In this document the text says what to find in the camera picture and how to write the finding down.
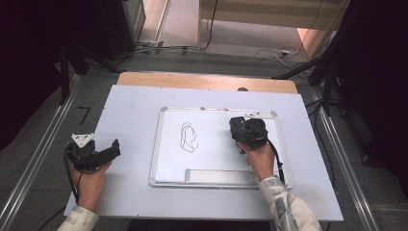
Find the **black curtain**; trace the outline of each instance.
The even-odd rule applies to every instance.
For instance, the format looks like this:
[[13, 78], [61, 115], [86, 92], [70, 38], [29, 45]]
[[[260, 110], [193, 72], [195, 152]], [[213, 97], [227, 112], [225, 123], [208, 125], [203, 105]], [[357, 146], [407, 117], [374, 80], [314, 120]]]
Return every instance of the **black curtain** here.
[[0, 149], [61, 83], [54, 23], [38, 1], [0, 3]]
[[366, 152], [408, 195], [408, 2], [351, 3], [364, 8], [336, 50], [340, 91], [373, 135]]

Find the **white table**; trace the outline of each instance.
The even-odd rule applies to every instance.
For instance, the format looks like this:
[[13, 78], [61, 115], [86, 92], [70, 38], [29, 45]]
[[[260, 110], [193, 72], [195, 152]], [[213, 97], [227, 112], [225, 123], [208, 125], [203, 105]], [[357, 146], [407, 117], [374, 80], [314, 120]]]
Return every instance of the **white table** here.
[[[96, 150], [120, 142], [106, 173], [100, 216], [121, 218], [271, 219], [257, 190], [154, 188], [149, 173], [162, 107], [275, 111], [280, 116], [292, 193], [319, 220], [343, 220], [299, 94], [113, 86], [95, 131]], [[71, 196], [65, 213], [74, 206]]]

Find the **metal rail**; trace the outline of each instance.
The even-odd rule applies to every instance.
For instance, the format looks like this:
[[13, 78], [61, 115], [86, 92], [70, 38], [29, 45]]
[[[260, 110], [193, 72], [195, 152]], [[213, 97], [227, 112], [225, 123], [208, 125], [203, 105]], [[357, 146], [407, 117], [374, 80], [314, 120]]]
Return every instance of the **metal rail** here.
[[31, 157], [30, 162], [25, 167], [20, 179], [14, 186], [12, 193], [9, 195], [6, 205], [4, 206], [0, 215], [0, 230], [7, 231], [12, 225], [15, 215], [17, 214], [25, 196], [30, 190], [39, 168], [41, 167], [55, 136], [60, 130], [61, 124], [64, 121], [73, 99], [75, 98], [79, 82], [80, 79], [78, 75], [75, 75], [71, 82], [72, 93], [67, 98], [66, 103], [59, 106], [57, 112], [48, 125], [44, 136], [39, 142], [36, 151]]
[[[321, 99], [319, 90], [316, 88], [311, 88], [311, 90], [315, 100]], [[344, 180], [348, 186], [348, 190], [353, 198], [354, 205], [356, 206], [365, 230], [380, 230], [353, 167], [345, 154], [342, 142], [340, 141], [332, 118], [327, 116], [324, 110], [320, 110], [319, 113], [323, 126], [327, 132], [327, 136], [333, 147], [334, 154], [339, 162], [340, 169], [344, 175]]]

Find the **table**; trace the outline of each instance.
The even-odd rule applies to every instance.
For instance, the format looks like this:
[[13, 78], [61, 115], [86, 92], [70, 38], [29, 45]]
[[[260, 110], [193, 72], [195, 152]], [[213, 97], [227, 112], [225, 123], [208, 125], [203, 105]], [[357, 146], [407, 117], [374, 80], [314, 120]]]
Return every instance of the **table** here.
[[[215, 2], [200, 0], [197, 47], [201, 46], [201, 20], [212, 19]], [[338, 29], [348, 4], [349, 0], [322, 0], [321, 4], [320, 0], [219, 0], [215, 20], [298, 28], [306, 53], [313, 59]]]
[[[215, 89], [227, 90], [208, 88], [211, 83]], [[189, 89], [176, 88], [178, 85]], [[241, 92], [236, 91], [237, 86], [264, 91]], [[149, 184], [159, 111], [163, 106], [197, 105], [256, 110], [270, 110], [273, 105], [281, 116], [282, 133], [291, 156], [288, 165], [294, 169], [292, 192], [309, 204], [319, 220], [343, 220], [303, 101], [291, 81], [159, 72], [121, 74], [107, 99], [95, 131], [96, 149], [104, 149], [119, 139], [122, 154], [107, 171], [100, 216], [271, 219], [258, 190], [155, 188]], [[73, 206], [71, 196], [65, 213]]]

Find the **person's left hand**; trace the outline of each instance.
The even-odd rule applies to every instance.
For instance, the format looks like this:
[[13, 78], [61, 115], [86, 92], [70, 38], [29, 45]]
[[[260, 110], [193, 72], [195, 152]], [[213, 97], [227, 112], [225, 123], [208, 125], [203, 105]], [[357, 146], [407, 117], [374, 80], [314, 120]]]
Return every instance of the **person's left hand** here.
[[81, 176], [81, 171], [72, 167], [72, 179], [76, 189], [79, 189], [78, 206], [93, 211], [96, 213], [99, 203], [102, 198], [102, 191], [105, 184], [105, 172], [112, 162], [108, 162], [94, 172], [84, 172]]

